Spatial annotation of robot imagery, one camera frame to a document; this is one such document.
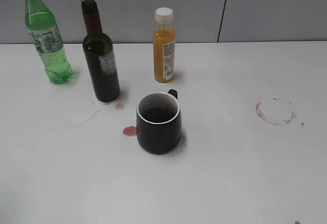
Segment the orange juice bottle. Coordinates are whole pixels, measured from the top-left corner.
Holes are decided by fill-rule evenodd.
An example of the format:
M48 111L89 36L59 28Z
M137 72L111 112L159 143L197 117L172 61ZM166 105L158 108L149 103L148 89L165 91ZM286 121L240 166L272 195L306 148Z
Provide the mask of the orange juice bottle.
M173 10L157 9L155 20L158 26L153 36L154 77L158 82L166 83L174 75L176 34L171 27Z

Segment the wine bottle label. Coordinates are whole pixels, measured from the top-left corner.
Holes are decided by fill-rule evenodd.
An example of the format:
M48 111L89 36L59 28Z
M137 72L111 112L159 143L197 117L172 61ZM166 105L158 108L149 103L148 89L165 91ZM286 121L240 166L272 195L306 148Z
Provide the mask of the wine bottle label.
M162 45L163 78L170 80L174 75L175 41Z
M52 28L45 30L29 30L29 33L39 54L57 52L63 47L62 39L56 24Z
M113 50L103 56L99 56L102 75L110 75L116 72L116 60Z

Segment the bottle cap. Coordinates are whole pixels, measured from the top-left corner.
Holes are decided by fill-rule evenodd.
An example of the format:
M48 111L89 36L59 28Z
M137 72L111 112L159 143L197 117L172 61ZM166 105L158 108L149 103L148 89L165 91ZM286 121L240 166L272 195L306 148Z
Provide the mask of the bottle cap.
M166 7L158 8L155 11L154 19L157 23L171 23L171 21L173 20L173 10Z
M82 1L82 12L83 14L92 14L98 11L97 3L94 0Z

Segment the dark liquid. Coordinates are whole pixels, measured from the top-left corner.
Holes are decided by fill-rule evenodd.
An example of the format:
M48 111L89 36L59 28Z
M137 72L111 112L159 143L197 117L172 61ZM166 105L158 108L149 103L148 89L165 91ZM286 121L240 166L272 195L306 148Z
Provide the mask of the dark liquid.
M104 43L95 41L84 46L84 53L91 74L93 88L98 100L111 102L120 93L117 70L110 75L103 75L99 56L104 55Z
M171 120L175 113L166 108L151 108L142 113L142 117L153 123L162 123Z

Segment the glass bottle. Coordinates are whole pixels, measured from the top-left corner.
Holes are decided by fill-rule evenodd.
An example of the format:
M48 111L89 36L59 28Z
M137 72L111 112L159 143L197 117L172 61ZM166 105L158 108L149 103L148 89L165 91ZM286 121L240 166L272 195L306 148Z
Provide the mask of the glass bottle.
M97 3L93 0L83 1L82 11L87 31L83 50L93 88L98 100L111 102L120 94L112 41L102 32Z
M25 0L25 24L44 65L45 73L55 84L73 77L56 18L42 0Z
M157 9L155 20L158 24L153 36L154 77L158 82L166 83L174 75L176 34L171 27L173 10Z

